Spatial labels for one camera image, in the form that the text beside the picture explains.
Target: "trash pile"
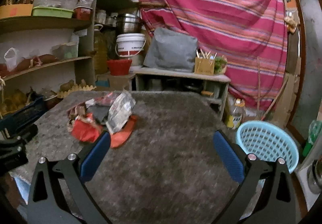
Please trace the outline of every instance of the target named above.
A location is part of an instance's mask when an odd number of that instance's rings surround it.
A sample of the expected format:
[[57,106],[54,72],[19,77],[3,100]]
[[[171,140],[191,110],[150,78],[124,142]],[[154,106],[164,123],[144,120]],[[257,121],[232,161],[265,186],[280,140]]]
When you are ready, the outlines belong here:
[[126,90],[90,99],[68,110],[68,131],[80,141],[94,142],[105,130],[111,135],[111,147],[118,147],[135,126],[134,105],[135,100]]

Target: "fuzzy rug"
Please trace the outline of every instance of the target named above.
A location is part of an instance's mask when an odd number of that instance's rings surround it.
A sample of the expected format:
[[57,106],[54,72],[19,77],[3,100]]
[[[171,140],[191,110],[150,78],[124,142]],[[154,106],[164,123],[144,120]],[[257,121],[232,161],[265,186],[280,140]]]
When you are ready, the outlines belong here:
[[[102,91],[70,94],[38,121],[38,135],[26,145],[29,163],[14,173],[27,180],[41,156],[64,159],[80,143],[67,132],[66,111]],[[221,129],[215,112],[195,93],[133,91],[139,116],[127,142],[110,149],[88,191],[114,224],[211,223],[238,184],[230,179],[213,147]],[[67,186],[62,188],[73,211]]]

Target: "red plastic basket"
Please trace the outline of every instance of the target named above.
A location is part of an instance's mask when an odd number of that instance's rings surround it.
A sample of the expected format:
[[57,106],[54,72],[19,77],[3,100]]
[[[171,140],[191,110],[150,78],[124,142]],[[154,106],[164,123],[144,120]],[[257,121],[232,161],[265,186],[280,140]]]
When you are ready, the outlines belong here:
[[124,76],[128,75],[132,60],[131,59],[117,59],[106,61],[107,66],[112,76]]
[[78,20],[90,20],[93,9],[77,7],[74,9],[74,17]]

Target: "green bottle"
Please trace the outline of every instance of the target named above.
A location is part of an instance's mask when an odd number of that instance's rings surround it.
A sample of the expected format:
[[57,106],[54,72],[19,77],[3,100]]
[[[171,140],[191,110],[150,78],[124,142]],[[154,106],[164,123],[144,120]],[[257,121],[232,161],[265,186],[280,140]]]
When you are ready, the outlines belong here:
[[311,148],[313,147],[314,142],[319,136],[319,133],[322,129],[322,121],[312,121],[312,123],[309,126],[309,138],[305,144],[305,147],[303,149],[303,156],[306,157]]

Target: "pink striped blanket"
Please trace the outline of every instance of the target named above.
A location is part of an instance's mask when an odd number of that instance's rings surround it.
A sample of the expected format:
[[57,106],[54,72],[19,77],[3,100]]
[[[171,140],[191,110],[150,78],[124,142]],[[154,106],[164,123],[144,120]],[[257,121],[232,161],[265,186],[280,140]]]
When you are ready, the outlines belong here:
[[144,8],[152,35],[156,27],[188,33],[205,51],[228,59],[230,92],[255,106],[260,60],[260,107],[266,109],[281,88],[286,63],[287,29],[283,0],[140,0],[166,3]]

